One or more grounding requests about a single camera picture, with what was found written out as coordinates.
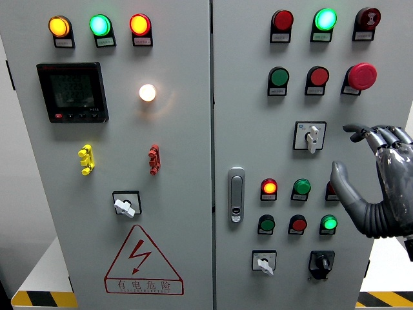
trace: green indicator light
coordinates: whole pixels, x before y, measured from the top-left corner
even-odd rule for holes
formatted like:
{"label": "green indicator light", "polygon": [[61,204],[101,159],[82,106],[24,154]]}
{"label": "green indicator light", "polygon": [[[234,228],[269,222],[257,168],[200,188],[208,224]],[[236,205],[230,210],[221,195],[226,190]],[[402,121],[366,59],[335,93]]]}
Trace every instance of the green indicator light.
{"label": "green indicator light", "polygon": [[337,219],[334,215],[326,215],[321,219],[321,224],[325,229],[335,229],[337,227]]}
{"label": "green indicator light", "polygon": [[284,69],[275,70],[271,75],[271,82],[276,86],[282,86],[288,81],[288,73]]}
{"label": "green indicator light", "polygon": [[322,31],[327,31],[333,29],[337,21],[337,14],[332,8],[324,8],[318,11],[315,23],[317,28]]}
{"label": "green indicator light", "polygon": [[311,190],[310,182],[307,179],[300,179],[294,183],[294,190],[300,195],[306,195]]}
{"label": "green indicator light", "polygon": [[275,223],[271,220],[265,220],[261,223],[261,228],[263,231],[271,231],[275,226]]}
{"label": "green indicator light", "polygon": [[110,21],[104,15],[95,15],[90,19],[90,29],[95,34],[95,36],[105,36],[110,31]]}

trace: yellow terminal connector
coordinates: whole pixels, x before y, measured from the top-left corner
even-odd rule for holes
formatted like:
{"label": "yellow terminal connector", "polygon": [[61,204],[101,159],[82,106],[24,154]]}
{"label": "yellow terminal connector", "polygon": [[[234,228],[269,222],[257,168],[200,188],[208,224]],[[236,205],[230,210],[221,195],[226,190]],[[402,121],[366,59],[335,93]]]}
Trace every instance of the yellow terminal connector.
{"label": "yellow terminal connector", "polygon": [[82,174],[87,176],[92,172],[95,167],[95,161],[93,158],[92,146],[86,144],[81,150],[77,153],[77,155],[81,158],[80,159],[80,166],[85,167],[82,170]]}

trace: lit indicator light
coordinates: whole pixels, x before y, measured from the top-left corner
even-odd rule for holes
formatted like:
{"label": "lit indicator light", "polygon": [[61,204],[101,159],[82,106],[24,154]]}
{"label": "lit indicator light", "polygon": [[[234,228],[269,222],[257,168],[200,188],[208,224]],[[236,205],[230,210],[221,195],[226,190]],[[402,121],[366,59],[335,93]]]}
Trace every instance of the lit indicator light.
{"label": "lit indicator light", "polygon": [[143,101],[150,102],[155,99],[156,96],[156,89],[151,84],[145,84],[139,89],[139,97]]}
{"label": "lit indicator light", "polygon": [[56,37],[65,37],[70,32],[70,25],[66,18],[54,16],[49,20],[49,30]]}
{"label": "lit indicator light", "polygon": [[136,14],[130,18],[129,27],[137,36],[144,36],[150,30],[150,20],[144,14]]}
{"label": "lit indicator light", "polygon": [[332,230],[337,227],[337,219],[334,215],[326,215],[321,219],[321,224],[325,229]]}
{"label": "lit indicator light", "polygon": [[110,31],[110,21],[104,15],[95,15],[90,19],[90,29],[95,36],[102,37],[109,33]]}
{"label": "lit indicator light", "polygon": [[314,22],[317,28],[322,31],[331,30],[337,22],[336,11],[331,8],[324,8],[318,11]]}
{"label": "lit indicator light", "polygon": [[273,179],[265,179],[261,184],[265,194],[271,195],[277,191],[277,182]]}

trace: digital power meter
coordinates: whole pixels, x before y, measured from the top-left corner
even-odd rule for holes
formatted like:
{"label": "digital power meter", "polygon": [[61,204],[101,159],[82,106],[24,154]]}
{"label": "digital power meter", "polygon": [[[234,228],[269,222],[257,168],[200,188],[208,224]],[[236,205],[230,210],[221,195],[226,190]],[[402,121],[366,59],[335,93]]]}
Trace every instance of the digital power meter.
{"label": "digital power meter", "polygon": [[36,67],[50,122],[109,120],[99,63],[40,63]]}

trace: gray metal panel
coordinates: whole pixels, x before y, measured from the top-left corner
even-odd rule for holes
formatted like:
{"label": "gray metal panel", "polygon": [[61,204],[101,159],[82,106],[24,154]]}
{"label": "gray metal panel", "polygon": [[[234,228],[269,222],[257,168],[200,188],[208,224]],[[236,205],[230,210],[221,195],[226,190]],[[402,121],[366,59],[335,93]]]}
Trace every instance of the gray metal panel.
{"label": "gray metal panel", "polygon": [[[153,48],[132,47],[136,13],[151,19]],[[111,19],[117,47],[96,48],[94,14]],[[76,49],[54,48],[54,15],[72,22]],[[81,309],[212,308],[209,21],[208,1],[1,1],[1,35]],[[84,61],[101,64],[109,122],[49,123],[36,64]],[[138,98],[145,83],[157,89],[151,104]],[[77,157],[85,143],[96,160],[86,177]],[[132,220],[115,215],[112,191],[125,190],[141,193],[143,213]],[[183,296],[106,293],[105,274],[135,224],[182,277]],[[145,264],[163,272],[150,256]]]}
{"label": "gray metal panel", "polygon": [[[354,18],[366,7],[382,14],[373,42],[352,42]],[[310,43],[314,14],[337,11],[331,43]],[[289,44],[271,45],[270,21],[277,10],[294,15]],[[406,1],[214,1],[214,98],[216,151],[216,261],[218,309],[353,309],[365,273],[372,240],[361,235],[344,208],[324,199],[333,160],[347,164],[350,180],[367,200],[382,199],[374,157],[367,143],[351,143],[341,128],[349,122],[405,126],[412,103],[409,67],[413,56],[413,9]],[[352,65],[370,62],[378,80],[361,96],[340,95]],[[304,96],[307,72],[326,67],[330,80],[323,97]],[[286,97],[267,97],[270,70],[290,73]],[[323,150],[293,150],[296,121],[326,121]],[[227,174],[245,169],[244,221],[227,219]],[[277,201],[260,201],[265,178],[279,185]],[[310,180],[307,202],[290,201],[294,182]],[[259,217],[271,214],[273,236],[257,235]],[[287,234],[290,218],[308,222],[303,236]],[[320,236],[326,214],[338,219],[333,236]],[[251,271],[252,250],[275,249],[274,277]],[[333,250],[328,280],[307,280],[313,250]]]}

